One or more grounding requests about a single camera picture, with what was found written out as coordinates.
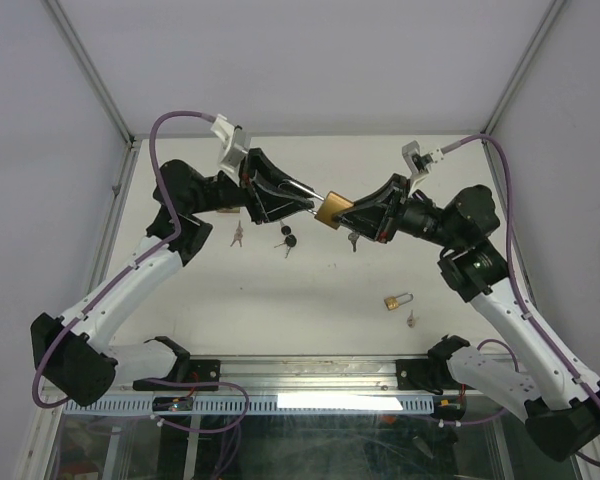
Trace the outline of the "medium brass padlock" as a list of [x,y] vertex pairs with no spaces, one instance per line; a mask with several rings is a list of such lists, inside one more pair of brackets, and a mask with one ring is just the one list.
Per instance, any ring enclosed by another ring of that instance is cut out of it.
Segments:
[[333,230],[338,230],[340,228],[340,223],[335,219],[335,216],[345,210],[348,210],[353,205],[354,203],[349,199],[335,193],[334,191],[330,191],[324,197],[320,207],[314,214],[314,219],[332,228]]

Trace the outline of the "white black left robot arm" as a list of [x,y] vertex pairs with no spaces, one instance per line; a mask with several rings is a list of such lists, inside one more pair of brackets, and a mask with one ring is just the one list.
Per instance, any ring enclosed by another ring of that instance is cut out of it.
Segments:
[[259,148],[240,155],[232,174],[205,177],[182,160],[160,166],[153,197],[160,208],[126,263],[74,306],[32,323],[34,380],[89,406],[114,385],[182,387],[191,355],[166,336],[114,346],[121,325],[162,282],[184,269],[213,229],[199,214],[246,208],[256,224],[278,222],[314,207],[308,186],[275,167]]

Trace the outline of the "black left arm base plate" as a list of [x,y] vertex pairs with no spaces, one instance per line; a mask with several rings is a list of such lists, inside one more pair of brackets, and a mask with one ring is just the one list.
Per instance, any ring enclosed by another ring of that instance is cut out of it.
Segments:
[[221,376],[219,359],[202,359],[191,357],[187,361],[177,361],[172,371],[160,383],[150,379],[136,380],[132,384],[135,391],[217,391],[215,384]]

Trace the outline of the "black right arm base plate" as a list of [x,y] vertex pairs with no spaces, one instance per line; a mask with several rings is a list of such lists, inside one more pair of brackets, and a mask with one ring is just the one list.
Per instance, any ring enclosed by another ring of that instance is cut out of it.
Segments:
[[442,395],[443,377],[440,367],[429,359],[397,359],[397,388],[401,391],[422,390]]

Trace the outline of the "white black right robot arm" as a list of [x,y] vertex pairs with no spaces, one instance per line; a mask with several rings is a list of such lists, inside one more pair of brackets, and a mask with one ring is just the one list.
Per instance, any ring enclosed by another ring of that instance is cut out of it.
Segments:
[[445,207],[408,191],[395,175],[380,190],[332,219],[386,244],[404,233],[441,247],[448,287],[499,333],[525,367],[518,373],[486,359],[467,340],[446,335],[427,352],[427,370],[411,377],[422,389],[473,387],[515,415],[536,446],[562,462],[600,435],[600,377],[557,338],[516,286],[508,261],[490,242],[500,225],[491,190],[462,189]]

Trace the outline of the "small silver key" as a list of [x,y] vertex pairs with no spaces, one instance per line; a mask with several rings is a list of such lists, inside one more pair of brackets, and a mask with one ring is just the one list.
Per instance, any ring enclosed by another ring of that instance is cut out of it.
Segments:
[[357,232],[350,232],[348,235],[348,240],[351,243],[352,252],[357,252],[357,242],[359,239],[359,234]]

